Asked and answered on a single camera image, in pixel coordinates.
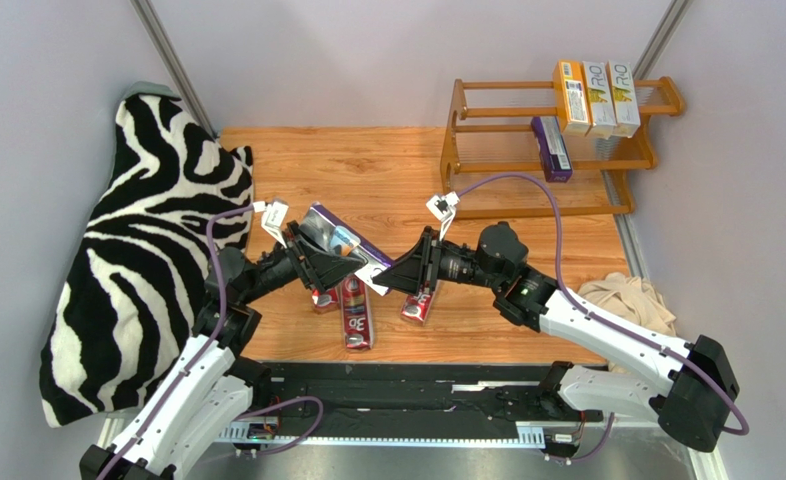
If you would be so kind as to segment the purple white R.O.C.S. toothpaste box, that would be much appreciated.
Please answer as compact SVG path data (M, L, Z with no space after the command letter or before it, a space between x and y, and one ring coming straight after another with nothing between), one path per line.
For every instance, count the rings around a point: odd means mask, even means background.
M388 269L393 260L321 203L314 202L309 207L300 229L330 253L364 260L365 264L355 275L377 294L389 293L390 289L376 284L373 277Z

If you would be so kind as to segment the orange wooden shelf rack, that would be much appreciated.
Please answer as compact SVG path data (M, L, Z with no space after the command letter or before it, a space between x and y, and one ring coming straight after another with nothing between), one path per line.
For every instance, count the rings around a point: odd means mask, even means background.
M667 77L636 84L642 125L632 138L568 136L573 168L566 183L550 188L565 216L623 215L634 211L633 170L651 170L658 155L649 137L656 116L676 117L686 102ZM539 145L531 128L536 116L556 112L550 81L455 80L440 156L441 188L462 192L490 175L524 172L542 177ZM548 201L530 187L504 180L480 188L459 208L465 219L549 217Z

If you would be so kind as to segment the orange white R.O.C.S. toothpaste box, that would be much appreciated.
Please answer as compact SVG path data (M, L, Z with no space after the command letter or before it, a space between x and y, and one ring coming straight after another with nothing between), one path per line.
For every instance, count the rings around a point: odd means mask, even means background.
M615 136L631 138L641 125L632 68L628 63L609 61L608 78L616 118Z

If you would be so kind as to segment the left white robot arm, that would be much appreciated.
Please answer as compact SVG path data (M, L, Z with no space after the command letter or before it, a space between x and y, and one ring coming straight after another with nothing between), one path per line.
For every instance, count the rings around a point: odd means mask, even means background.
M329 290L368 263L349 227L291 222L272 251L252 262L234 247L212 255L199 312L168 378L107 448L80 460L84 479L185 479L234 420L270 384L270 370L242 357L262 318L252 301L299 280Z

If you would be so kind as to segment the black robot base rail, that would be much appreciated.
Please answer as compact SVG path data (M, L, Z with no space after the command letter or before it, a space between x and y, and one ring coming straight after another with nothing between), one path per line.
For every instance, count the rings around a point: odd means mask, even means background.
M539 448L578 440L600 413L580 413L540 387L546 365L272 362L250 408L295 405L248 419L238 439L308 443Z

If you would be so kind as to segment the red 3d toothpaste box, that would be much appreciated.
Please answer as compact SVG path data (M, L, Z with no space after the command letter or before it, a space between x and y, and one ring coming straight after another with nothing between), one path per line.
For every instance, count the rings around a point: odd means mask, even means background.
M374 335L366 285L357 276L350 275L340 285L340 298L345 347L353 351L371 349Z
M400 318L419 326L427 322L435 297L434 291L423 291L416 295L408 295L400 309Z

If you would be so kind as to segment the zebra pattern cushion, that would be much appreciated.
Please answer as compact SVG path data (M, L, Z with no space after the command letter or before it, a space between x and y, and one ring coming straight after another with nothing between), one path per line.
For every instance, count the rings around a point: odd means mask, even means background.
M184 348L210 253L245 246L253 152L226 149L171 91L137 87L114 120L113 168L40 353L46 423L140 407Z

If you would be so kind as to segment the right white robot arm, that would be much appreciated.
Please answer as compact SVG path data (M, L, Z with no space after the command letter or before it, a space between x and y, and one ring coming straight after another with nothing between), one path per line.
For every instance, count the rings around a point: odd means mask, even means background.
M625 368L620 374L560 364L547 386L574 410L656 422L672 439L700 452L714 450L723 433L750 431L736 405L739 385L718 341L657 333L584 300L530 266L527 247L506 222L483 229L473 248L443 240L427 227L373 281L406 294L432 291L438 282L487 288L494 308L510 323L568 340Z

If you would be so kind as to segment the beige crumpled cloth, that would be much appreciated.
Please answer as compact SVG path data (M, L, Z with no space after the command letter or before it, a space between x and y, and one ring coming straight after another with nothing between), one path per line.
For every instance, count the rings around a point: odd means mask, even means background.
M577 292L586 301L623 319L660 334L676 335L676 316L649 280L613 272L602 280L582 284Z

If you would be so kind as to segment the small red toothpaste box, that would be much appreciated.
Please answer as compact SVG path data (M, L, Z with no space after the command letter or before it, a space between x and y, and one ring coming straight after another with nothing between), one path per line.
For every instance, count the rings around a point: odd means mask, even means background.
M336 288L312 291L313 309L318 314L329 313L340 309L340 298Z

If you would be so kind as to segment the silver yellow R.O.C.S. toothpaste box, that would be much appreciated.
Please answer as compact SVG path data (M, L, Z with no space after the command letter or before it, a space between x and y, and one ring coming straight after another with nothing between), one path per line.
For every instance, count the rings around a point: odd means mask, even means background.
M606 65L603 62L583 61L582 68L591 121L588 134L609 138L617 127L617 121Z

